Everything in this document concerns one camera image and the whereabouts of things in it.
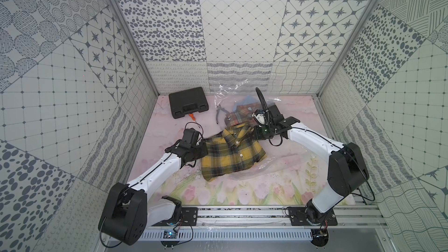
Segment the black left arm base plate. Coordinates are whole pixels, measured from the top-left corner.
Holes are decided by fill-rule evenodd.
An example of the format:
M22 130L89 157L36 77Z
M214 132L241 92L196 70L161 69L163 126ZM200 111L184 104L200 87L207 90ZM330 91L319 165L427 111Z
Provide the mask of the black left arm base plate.
M180 223L187 226L196 226L197 218L198 207L182 206L181 209L175 210L172 218L160 221L153 226L175 226Z

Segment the red plaid shirt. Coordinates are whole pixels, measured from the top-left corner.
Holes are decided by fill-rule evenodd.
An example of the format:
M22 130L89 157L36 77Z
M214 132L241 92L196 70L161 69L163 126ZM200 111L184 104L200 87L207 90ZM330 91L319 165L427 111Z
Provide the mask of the red plaid shirt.
M253 114L256 110L261 110L261 105L259 103L237 106L234 112L228 113L225 116L225 125L227 127L233 127L240 124L249 124L251 127L257 126L258 124L253 118Z

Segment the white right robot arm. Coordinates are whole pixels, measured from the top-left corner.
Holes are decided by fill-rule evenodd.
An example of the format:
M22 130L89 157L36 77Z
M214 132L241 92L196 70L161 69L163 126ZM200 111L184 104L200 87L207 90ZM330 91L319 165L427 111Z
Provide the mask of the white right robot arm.
M354 143L334 141L300 122L291 126L257 126L255 138L270 140L276 135L294 141L321 158L328 166L327 184L306 204L310 224L318 224L355 189L368 182L369 173L360 148Z

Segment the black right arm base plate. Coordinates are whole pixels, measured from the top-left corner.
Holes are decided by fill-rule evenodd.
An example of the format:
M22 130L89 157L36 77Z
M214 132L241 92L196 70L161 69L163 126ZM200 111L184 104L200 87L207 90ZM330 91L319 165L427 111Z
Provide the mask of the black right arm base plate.
M338 225L338 221L333 209L327 211L326 213L321 213L318 210L308 207L289 206L285 209L285 213L290 219L292 226Z

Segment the yellow plaid shirt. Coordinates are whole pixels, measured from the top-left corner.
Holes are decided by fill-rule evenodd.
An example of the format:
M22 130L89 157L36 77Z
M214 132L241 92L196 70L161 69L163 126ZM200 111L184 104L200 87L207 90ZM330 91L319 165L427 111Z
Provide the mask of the yellow plaid shirt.
M266 152L253 137L254 128L239 124L223 129L219 134L204 140L208 155L201 159L203 178L211 180L247 170L262 161Z

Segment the light blue shirt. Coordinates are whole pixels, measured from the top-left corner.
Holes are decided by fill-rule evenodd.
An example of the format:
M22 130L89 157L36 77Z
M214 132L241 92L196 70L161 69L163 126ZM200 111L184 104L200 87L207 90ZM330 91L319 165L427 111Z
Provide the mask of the light blue shirt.
M244 105L250 105L255 103L256 105L260 103L259 99L256 99L254 96L252 95L247 95L245 96L242 100L238 100L235 104L234 104L234 108L238 107L238 106L244 106Z

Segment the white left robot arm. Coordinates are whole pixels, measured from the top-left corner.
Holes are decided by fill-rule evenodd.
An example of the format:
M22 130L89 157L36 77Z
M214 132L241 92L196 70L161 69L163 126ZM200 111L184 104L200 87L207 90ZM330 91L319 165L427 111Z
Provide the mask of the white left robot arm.
M126 245L133 245L147 226L160 222L177 224L181 220L182 202L163 196L149 204L155 191L183 166L208 155L204 142L185 145L176 143L166 149L161 159L136 179L116 183L109 191L98 230Z

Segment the clear plastic vacuum bag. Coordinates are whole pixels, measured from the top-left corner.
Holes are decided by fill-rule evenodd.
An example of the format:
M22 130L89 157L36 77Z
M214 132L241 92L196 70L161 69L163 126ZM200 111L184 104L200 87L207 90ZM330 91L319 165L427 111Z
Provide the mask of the clear plastic vacuum bag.
M247 95L255 97L255 93L250 93L251 84L247 80L244 80L238 84L222 85L217 84L212 91L214 92L214 104L217 110L217 106L221 105L226 110L234 112L235 103L238 100L242 100ZM225 124L217 124L220 129L224 130L227 127ZM258 176L266 176L270 173L276 173L283 170L301 168L307 162L313 162L317 159L317 156L307 148L296 144L294 142L281 139L283 142L279 146L271 145L268 140L257 140L262 148L266 152L265 158L255 163L251 168L239 171L227 175L223 175L232 180L248 180Z

